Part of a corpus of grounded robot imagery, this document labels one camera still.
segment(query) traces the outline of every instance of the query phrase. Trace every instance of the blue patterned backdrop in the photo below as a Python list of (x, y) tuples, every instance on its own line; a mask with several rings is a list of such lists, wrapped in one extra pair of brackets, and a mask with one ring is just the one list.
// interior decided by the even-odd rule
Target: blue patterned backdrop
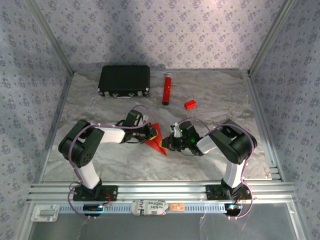
[(284, 0), (38, 0), (76, 72), (247, 70)]
[(68, 79), (24, 1), (0, 2), (0, 240), (14, 239)]
[(253, 77), (287, 181), (320, 239), (320, 2), (298, 1)]

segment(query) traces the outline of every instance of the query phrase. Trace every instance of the marble-patterned surface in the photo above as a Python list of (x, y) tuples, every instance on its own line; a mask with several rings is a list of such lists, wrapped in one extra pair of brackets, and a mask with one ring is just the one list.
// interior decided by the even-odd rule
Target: marble-patterned surface
[[(162, 105), (164, 73), (151, 72), (150, 96), (141, 98), (101, 97), (97, 90), (100, 73), (75, 73), (43, 181), (76, 180), (68, 161), (58, 152), (58, 145), (78, 120), (115, 124), (138, 104), (151, 109), (151, 122), (160, 123), (162, 137), (170, 134), (170, 125), (186, 117), (198, 117), (210, 128), (232, 119), (258, 141), (246, 177), (270, 178), (266, 155), (244, 85), (243, 71), (173, 71), (168, 106)], [(191, 99), (196, 100), (197, 107), (186, 110), (184, 103)], [(200, 135), (207, 132), (200, 122), (194, 121), (193, 124)], [(218, 149), (201, 157), (184, 156), (172, 151), (168, 151), (165, 156), (146, 144), (116, 143), (100, 144), (93, 160), (103, 181), (220, 180), (227, 161)]]

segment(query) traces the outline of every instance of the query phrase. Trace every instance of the sticker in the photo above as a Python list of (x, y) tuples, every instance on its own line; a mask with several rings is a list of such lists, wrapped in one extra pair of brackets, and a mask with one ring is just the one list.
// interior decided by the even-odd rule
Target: sticker
[(136, 215), (165, 215), (168, 204), (164, 200), (134, 200), (131, 212)]
[(171, 203), (170, 204), (170, 211), (171, 212), (183, 212), (185, 210), (184, 203)]

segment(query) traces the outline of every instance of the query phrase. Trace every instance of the black case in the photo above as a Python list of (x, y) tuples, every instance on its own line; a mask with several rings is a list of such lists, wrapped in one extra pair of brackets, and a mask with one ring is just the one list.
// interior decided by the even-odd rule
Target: black case
[(98, 92), (104, 97), (142, 97), (149, 95), (150, 67), (146, 65), (104, 66)]

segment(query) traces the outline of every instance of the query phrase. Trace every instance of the floral wallpaper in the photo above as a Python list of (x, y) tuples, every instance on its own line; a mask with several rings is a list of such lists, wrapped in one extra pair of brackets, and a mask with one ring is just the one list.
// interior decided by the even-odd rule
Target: floral wallpaper
[(287, 181), (320, 240), (320, 2), (300, 0), (253, 77)]
[(0, 239), (14, 239), (69, 79), (24, 1), (0, 1)]
[(284, 0), (38, 0), (71, 67), (251, 65)]

